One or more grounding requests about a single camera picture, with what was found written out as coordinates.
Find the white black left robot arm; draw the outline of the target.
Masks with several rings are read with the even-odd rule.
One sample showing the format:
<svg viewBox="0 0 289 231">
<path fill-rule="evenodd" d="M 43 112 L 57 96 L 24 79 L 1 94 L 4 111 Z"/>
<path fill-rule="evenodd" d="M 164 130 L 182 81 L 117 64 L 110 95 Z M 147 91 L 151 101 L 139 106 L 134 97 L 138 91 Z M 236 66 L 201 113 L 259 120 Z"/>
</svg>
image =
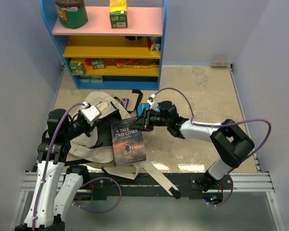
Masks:
<svg viewBox="0 0 289 231">
<path fill-rule="evenodd" d="M 16 231 L 63 231 L 68 204 L 79 188 L 85 189 L 90 184 L 87 168 L 74 166 L 67 171 L 67 184 L 58 188 L 71 149 L 70 141 L 81 134 L 90 136 L 102 114 L 96 106 L 87 103 L 80 104 L 74 118 L 69 112 L 55 109 L 48 114 L 47 130 L 38 146 L 37 180 L 32 202 L 24 223 L 16 226 Z"/>
</svg>

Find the dark tale of two cities book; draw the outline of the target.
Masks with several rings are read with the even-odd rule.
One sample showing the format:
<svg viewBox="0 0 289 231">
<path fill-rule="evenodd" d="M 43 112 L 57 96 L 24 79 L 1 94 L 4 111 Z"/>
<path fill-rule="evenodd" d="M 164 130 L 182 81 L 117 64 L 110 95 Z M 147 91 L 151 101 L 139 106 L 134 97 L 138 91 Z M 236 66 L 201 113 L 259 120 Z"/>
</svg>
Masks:
<svg viewBox="0 0 289 231">
<path fill-rule="evenodd" d="M 146 160 L 142 131 L 131 128 L 137 117 L 111 124 L 112 147 L 116 167 L 133 165 Z"/>
</svg>

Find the blue dinosaur pencil case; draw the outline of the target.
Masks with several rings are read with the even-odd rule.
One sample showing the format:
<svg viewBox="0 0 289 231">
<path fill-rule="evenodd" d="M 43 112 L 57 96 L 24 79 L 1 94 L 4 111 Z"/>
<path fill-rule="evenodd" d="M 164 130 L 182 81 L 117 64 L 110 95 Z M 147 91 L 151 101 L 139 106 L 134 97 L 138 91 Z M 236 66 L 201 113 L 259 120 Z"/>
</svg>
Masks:
<svg viewBox="0 0 289 231">
<path fill-rule="evenodd" d="M 148 104 L 148 103 L 141 103 L 137 106 L 137 110 L 136 110 L 136 114 L 137 116 L 140 116 L 142 113 L 143 113 L 143 110 L 144 109 L 150 109 L 151 108 L 151 105 Z M 156 111 L 156 112 L 160 112 L 160 109 L 159 109 L 159 104 L 156 104 L 154 107 L 153 107 L 153 110 Z"/>
</svg>

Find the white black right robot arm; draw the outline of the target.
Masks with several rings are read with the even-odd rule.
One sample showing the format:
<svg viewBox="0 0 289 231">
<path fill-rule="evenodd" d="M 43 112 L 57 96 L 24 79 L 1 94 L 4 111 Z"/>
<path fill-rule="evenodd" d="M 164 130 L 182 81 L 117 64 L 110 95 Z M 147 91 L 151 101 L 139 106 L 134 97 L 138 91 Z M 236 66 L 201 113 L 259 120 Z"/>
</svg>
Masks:
<svg viewBox="0 0 289 231">
<path fill-rule="evenodd" d="M 166 127 L 174 137 L 198 139 L 211 142 L 219 158 L 205 173 L 205 184 L 216 189 L 224 175 L 240 166 L 255 147 L 251 138 L 231 119 L 222 123 L 193 123 L 191 119 L 179 116 L 176 106 L 170 101 L 159 104 L 159 111 L 145 108 L 131 124 L 131 129 L 152 131 L 154 127 Z"/>
</svg>

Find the cream canvas backpack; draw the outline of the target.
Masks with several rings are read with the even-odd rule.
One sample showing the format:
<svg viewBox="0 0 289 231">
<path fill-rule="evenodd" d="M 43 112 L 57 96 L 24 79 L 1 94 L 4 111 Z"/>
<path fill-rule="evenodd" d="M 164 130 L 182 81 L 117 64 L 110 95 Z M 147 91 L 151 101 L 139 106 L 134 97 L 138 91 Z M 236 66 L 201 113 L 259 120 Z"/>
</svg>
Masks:
<svg viewBox="0 0 289 231">
<path fill-rule="evenodd" d="M 89 93 L 85 102 L 96 106 L 102 115 L 99 117 L 95 128 L 90 132 L 89 137 L 82 134 L 71 140 L 69 153 L 78 158 L 96 163 L 98 166 L 106 164 L 105 167 L 102 167 L 105 173 L 130 180 L 136 179 L 139 172 L 143 169 L 171 196 L 179 199 L 181 194 L 178 188 L 151 162 L 144 159 L 121 167 L 115 162 L 111 123 L 131 118 L 130 113 L 122 104 L 102 91 Z"/>
</svg>

